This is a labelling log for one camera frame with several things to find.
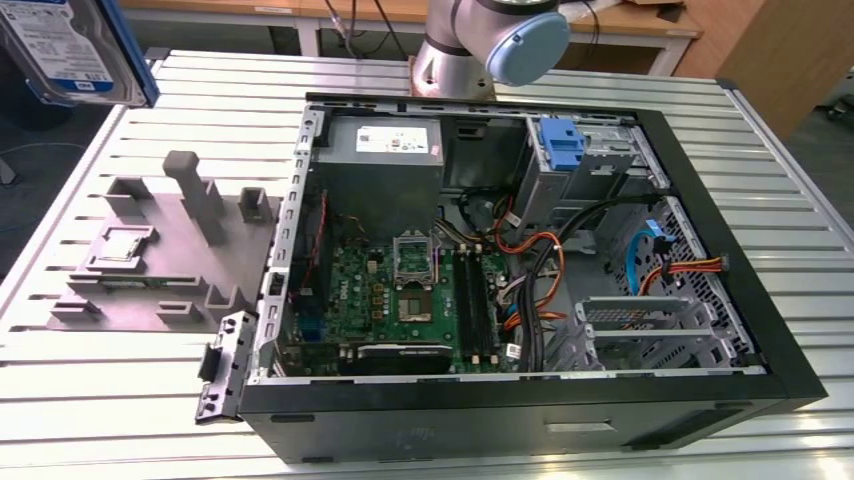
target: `white sticker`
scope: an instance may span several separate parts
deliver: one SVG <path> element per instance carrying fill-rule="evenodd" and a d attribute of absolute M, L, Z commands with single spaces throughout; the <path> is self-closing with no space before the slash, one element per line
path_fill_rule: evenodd
<path fill-rule="evenodd" d="M 262 13 L 285 13 L 288 15 L 293 13 L 293 10 L 281 7 L 254 7 L 254 11 Z"/>
<path fill-rule="evenodd" d="M 427 129 L 417 127 L 360 127 L 356 152 L 427 153 Z"/>
<path fill-rule="evenodd" d="M 0 0 L 0 12 L 50 80 L 66 90 L 112 90 L 92 42 L 70 26 L 74 13 L 66 0 Z"/>
<path fill-rule="evenodd" d="M 507 358 L 519 360 L 521 358 L 521 347 L 515 343 L 507 344 Z"/>
<path fill-rule="evenodd" d="M 696 32 L 689 30 L 667 30 L 667 35 L 672 37 L 695 37 Z"/>
<path fill-rule="evenodd" d="M 513 227 L 519 228 L 521 219 L 516 217 L 512 212 L 507 212 L 507 216 L 504 217 L 504 220 L 507 220 L 507 223 L 509 223 Z"/>

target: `metal table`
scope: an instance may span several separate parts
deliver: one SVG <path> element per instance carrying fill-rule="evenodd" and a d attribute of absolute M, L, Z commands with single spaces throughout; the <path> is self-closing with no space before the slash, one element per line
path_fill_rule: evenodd
<path fill-rule="evenodd" d="M 854 235 L 736 91 L 712 81 L 553 72 L 500 99 L 664 112 L 830 397 L 673 452 L 284 465 L 244 424 L 193 425 L 208 335 L 44 329 L 116 175 L 174 191 L 161 159 L 193 150 L 220 192 L 289 180 L 306 91 L 405 94 L 403 63 L 173 51 L 162 97 L 116 107 L 0 287 L 4 478 L 848 478 L 854 457 Z"/>

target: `metal bracket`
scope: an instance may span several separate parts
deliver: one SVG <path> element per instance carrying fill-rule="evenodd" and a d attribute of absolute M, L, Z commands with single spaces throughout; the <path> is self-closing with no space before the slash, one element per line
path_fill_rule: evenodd
<path fill-rule="evenodd" d="M 257 317 L 237 312 L 222 318 L 213 344 L 206 344 L 198 378 L 205 382 L 196 409 L 196 425 L 241 422 L 237 405 L 248 372 Z"/>

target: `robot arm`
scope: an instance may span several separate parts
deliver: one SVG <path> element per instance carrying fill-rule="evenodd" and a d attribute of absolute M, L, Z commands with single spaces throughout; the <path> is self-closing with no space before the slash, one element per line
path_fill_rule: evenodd
<path fill-rule="evenodd" d="M 487 98 L 492 79 L 517 86 L 553 67 L 569 43 L 557 0 L 431 0 L 412 69 L 417 95 Z"/>

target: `floor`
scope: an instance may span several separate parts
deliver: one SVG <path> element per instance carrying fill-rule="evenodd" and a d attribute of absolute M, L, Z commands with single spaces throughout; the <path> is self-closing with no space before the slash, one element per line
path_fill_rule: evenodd
<path fill-rule="evenodd" d="M 289 28 L 181 24 L 180 29 L 152 22 L 134 22 L 142 49 L 149 46 L 233 51 L 245 53 L 298 54 L 296 32 Z M 401 35 L 405 53 L 417 53 L 420 39 Z M 353 39 L 369 58 L 396 60 L 400 53 L 381 32 L 365 32 Z M 327 56 L 347 57 L 340 39 L 331 31 L 321 34 Z M 37 222 L 64 184 L 108 109 L 82 106 L 73 110 L 68 122 L 46 132 L 29 132 L 0 116 L 0 156 L 20 174 L 16 184 L 0 188 L 0 280 L 4 278 L 32 235 Z M 8 149 L 29 144 L 9 153 Z M 854 224 L 854 122 L 831 123 L 816 110 L 787 142 L 803 169 L 827 195 L 843 218 Z"/>

